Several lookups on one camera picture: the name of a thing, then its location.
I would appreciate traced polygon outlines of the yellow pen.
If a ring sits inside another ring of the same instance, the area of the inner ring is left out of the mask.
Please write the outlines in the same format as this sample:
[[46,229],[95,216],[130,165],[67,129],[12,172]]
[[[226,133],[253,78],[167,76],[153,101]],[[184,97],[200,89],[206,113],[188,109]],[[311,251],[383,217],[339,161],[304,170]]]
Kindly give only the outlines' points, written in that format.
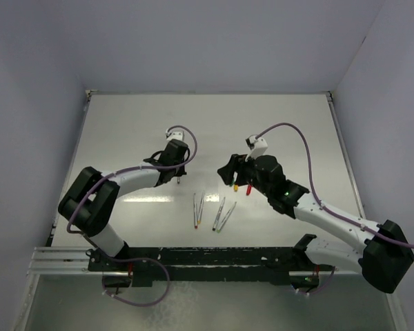
[[203,191],[201,194],[201,201],[200,201],[199,209],[197,213],[197,225],[201,224],[203,209],[204,209],[204,201],[205,201],[205,191]]

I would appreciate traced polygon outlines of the green pen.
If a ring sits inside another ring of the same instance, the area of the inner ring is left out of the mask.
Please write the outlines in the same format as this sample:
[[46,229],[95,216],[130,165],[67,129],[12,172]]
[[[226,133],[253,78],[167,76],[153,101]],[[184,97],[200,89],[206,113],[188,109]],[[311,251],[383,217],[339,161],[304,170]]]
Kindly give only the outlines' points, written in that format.
[[225,217],[223,218],[223,220],[220,222],[219,226],[216,229],[217,233],[220,233],[221,230],[223,229],[223,227],[225,226],[226,222],[228,221],[228,219],[230,218],[231,214],[233,213],[235,207],[237,205],[237,202],[234,202],[234,204],[232,205],[232,207],[230,208],[229,211],[227,211]]

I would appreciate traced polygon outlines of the red pen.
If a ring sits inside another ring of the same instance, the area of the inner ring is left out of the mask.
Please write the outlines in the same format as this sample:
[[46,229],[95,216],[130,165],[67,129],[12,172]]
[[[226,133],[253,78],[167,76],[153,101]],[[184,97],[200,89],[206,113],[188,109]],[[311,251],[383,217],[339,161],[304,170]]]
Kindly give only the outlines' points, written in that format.
[[193,224],[194,224],[194,229],[197,229],[198,228],[197,211],[198,211],[198,207],[197,207],[197,195],[196,195],[196,193],[194,193],[193,194]]

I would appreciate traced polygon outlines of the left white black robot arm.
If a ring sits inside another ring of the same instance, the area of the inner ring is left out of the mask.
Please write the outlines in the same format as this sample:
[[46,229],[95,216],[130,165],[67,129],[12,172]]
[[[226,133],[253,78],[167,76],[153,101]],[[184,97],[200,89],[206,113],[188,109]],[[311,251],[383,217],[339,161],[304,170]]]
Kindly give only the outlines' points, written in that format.
[[60,201],[58,212],[105,254],[106,265],[112,270],[121,270],[130,256],[128,244],[109,224],[117,199],[138,190],[159,187],[173,177],[185,175],[183,163],[189,156],[186,143],[171,139],[162,151],[144,159],[137,167],[110,174],[86,167]]

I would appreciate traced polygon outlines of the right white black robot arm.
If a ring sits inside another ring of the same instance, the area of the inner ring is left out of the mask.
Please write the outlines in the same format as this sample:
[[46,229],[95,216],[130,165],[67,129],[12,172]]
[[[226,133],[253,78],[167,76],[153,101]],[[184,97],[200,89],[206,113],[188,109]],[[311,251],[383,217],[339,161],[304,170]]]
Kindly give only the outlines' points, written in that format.
[[293,247],[293,262],[301,270],[313,265],[339,267],[361,274],[375,289],[392,294],[414,262],[414,253],[398,224],[329,211],[308,188],[287,179],[274,156],[249,159],[232,154],[217,173],[226,185],[252,186],[274,211],[337,237],[334,242],[315,234],[304,235]]

